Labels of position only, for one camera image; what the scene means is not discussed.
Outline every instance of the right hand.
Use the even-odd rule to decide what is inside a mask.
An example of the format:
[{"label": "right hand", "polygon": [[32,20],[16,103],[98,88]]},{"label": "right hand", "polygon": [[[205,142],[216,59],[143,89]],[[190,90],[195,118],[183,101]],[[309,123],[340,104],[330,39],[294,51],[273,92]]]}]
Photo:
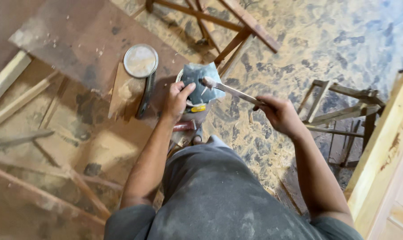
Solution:
[{"label": "right hand", "polygon": [[277,131],[286,134],[290,139],[300,138],[307,132],[307,128],[299,119],[290,100],[284,100],[273,96],[257,96],[257,100],[265,105],[257,106],[270,121]]}]

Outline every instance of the hand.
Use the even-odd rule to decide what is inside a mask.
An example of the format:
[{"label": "hand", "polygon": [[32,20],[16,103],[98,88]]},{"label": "hand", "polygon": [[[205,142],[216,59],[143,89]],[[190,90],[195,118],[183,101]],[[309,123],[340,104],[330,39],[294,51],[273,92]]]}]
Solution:
[{"label": "hand", "polygon": [[266,104],[257,107],[265,112],[271,125],[277,131],[286,134],[292,140],[307,132],[307,128],[299,119],[290,100],[273,96],[257,96],[256,99]]},{"label": "hand", "polygon": [[170,86],[161,116],[170,118],[174,123],[177,123],[185,110],[186,99],[194,89],[195,83],[190,83],[186,87],[183,82],[173,83]]}]

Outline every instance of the can lid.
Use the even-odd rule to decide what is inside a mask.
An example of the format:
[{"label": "can lid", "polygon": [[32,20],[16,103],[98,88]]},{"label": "can lid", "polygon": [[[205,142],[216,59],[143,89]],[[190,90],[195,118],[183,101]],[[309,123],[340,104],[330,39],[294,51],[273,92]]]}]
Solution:
[{"label": "can lid", "polygon": [[123,63],[127,73],[135,78],[145,78],[157,69],[158,54],[147,44],[136,44],[127,50]]}]

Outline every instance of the foot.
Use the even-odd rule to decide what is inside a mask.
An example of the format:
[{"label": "foot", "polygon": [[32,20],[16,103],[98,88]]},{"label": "foot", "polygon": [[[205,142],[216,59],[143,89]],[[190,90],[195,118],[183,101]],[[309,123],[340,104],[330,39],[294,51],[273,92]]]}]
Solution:
[{"label": "foot", "polygon": [[200,128],[197,129],[197,132],[195,133],[194,138],[192,139],[192,144],[193,145],[199,145],[199,144],[204,144],[204,142],[202,142],[203,140],[203,129]]}]

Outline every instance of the wooden chair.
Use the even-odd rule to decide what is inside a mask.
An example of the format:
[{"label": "wooden chair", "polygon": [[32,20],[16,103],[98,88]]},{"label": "wooden chair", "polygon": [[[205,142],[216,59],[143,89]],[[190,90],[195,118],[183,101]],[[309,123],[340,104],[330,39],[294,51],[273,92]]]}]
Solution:
[{"label": "wooden chair", "polygon": [[[241,55],[250,45],[254,36],[258,37],[263,41],[274,53],[277,53],[280,44],[274,40],[274,38],[265,30],[265,28],[256,21],[256,19],[250,15],[243,7],[240,6],[235,0],[218,0],[222,5],[224,5],[231,13],[233,13],[237,19],[240,20],[239,24],[234,24],[208,14],[203,0],[186,0],[189,8],[183,7],[181,5],[171,3],[165,0],[146,0],[146,9],[152,12],[154,3],[161,4],[168,8],[178,10],[180,12],[195,16],[197,18],[198,24],[200,26],[201,32],[205,39],[208,39],[209,44],[211,44],[219,52],[219,55],[215,59],[216,67],[219,67],[221,62],[226,58],[230,52],[232,52],[236,47],[237,50],[233,53],[230,59],[225,63],[223,67],[219,70],[219,75],[222,80],[225,80],[230,72],[234,69],[236,60],[241,58]],[[221,25],[230,30],[237,31],[238,34],[234,39],[221,50],[218,44],[212,37],[209,28],[209,22]]]}]

